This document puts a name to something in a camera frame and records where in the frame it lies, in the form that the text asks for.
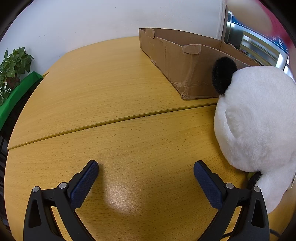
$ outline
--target green cushion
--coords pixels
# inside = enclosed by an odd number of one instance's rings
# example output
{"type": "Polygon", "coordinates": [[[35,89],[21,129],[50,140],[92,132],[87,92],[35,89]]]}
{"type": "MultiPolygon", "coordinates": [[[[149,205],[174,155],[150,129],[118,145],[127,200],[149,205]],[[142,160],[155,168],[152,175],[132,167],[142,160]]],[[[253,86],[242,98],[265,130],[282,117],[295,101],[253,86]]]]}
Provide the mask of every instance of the green cushion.
{"type": "Polygon", "coordinates": [[[0,130],[2,129],[7,117],[11,113],[16,103],[22,96],[35,84],[42,76],[36,72],[30,73],[26,76],[20,84],[11,92],[7,100],[0,106],[0,130]]]}

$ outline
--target potted plant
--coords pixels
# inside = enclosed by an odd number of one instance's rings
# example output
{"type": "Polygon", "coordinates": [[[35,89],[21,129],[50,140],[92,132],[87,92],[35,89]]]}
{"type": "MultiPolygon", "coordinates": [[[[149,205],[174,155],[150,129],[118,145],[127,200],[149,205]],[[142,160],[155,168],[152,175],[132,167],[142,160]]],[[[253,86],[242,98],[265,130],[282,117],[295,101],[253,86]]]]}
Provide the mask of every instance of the potted plant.
{"type": "Polygon", "coordinates": [[[8,55],[4,54],[4,60],[0,65],[0,105],[8,98],[11,91],[20,84],[20,75],[30,72],[31,61],[34,59],[27,54],[25,47],[13,49],[8,55]]]}

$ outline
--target white fur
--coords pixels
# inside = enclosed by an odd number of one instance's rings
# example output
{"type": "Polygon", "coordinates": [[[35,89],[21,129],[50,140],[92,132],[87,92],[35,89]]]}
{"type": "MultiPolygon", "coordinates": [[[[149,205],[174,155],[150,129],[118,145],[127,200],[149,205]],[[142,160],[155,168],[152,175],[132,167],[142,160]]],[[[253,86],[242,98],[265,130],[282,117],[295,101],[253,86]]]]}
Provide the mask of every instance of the white fur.
{"type": "Polygon", "coordinates": [[[228,162],[261,171],[256,183],[273,211],[296,171],[296,85],[272,66],[240,69],[220,96],[214,129],[228,162]]]}

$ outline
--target blue sign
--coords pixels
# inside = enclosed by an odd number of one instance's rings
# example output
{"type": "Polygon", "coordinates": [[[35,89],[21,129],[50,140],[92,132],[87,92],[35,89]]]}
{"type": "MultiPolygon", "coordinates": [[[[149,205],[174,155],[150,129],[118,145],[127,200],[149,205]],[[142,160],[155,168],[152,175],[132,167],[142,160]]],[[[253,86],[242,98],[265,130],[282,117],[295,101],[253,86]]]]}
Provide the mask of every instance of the blue sign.
{"type": "Polygon", "coordinates": [[[241,22],[239,22],[234,15],[232,16],[232,23],[240,25],[240,26],[242,26],[244,28],[247,28],[247,29],[261,35],[262,37],[264,37],[264,38],[268,39],[269,41],[273,42],[276,46],[278,46],[281,50],[283,50],[285,53],[288,54],[288,47],[285,45],[285,43],[283,42],[283,40],[279,36],[261,34],[261,33],[255,31],[255,30],[253,30],[253,29],[250,29],[249,27],[247,27],[247,26],[243,25],[241,22]]]}

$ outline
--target black panda ear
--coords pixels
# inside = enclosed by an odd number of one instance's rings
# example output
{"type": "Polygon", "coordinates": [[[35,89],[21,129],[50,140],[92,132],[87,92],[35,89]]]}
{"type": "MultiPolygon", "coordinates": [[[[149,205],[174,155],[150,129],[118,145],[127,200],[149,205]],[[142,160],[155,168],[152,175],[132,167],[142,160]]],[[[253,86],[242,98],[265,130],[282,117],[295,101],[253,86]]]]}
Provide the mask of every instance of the black panda ear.
{"type": "Polygon", "coordinates": [[[212,81],[214,88],[220,95],[225,94],[235,71],[237,71],[237,65],[229,57],[222,57],[215,62],[212,70],[212,81]]]}

